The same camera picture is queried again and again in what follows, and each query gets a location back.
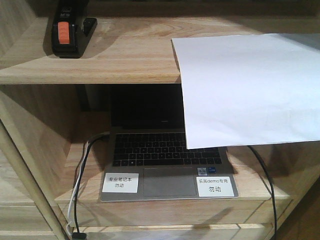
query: stapler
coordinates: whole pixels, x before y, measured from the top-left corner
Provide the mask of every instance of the stapler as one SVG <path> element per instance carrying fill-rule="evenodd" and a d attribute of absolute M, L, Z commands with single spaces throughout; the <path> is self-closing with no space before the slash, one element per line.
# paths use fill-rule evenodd
<path fill-rule="evenodd" d="M 89 0 L 59 0 L 51 30 L 54 55 L 60 58 L 80 58 L 97 26 L 97 19 L 83 21 Z"/>

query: white paper sheet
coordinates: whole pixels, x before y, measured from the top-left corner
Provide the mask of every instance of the white paper sheet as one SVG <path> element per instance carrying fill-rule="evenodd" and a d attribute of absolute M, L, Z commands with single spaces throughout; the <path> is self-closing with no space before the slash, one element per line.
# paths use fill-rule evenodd
<path fill-rule="evenodd" d="M 320 140 L 320 34 L 172 41 L 187 148 Z"/>

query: laptop screen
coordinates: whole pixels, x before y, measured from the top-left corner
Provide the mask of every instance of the laptop screen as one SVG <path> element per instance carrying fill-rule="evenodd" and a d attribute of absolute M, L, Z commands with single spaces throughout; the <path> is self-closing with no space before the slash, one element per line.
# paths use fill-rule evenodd
<path fill-rule="evenodd" d="M 181 84 L 114 84 L 110 95 L 113 127 L 185 127 Z"/>

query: orange tab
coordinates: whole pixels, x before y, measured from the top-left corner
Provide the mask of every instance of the orange tab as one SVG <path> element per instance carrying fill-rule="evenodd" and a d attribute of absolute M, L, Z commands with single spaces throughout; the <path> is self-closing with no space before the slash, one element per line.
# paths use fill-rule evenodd
<path fill-rule="evenodd" d="M 67 21 L 58 22 L 58 38 L 60 44 L 70 44 L 69 23 Z"/>

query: touchpad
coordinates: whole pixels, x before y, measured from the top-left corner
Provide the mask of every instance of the touchpad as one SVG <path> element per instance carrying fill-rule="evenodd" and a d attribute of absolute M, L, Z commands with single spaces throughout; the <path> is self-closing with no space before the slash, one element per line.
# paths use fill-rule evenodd
<path fill-rule="evenodd" d="M 159 167 L 144 169 L 144 196 L 195 196 L 191 167 Z"/>

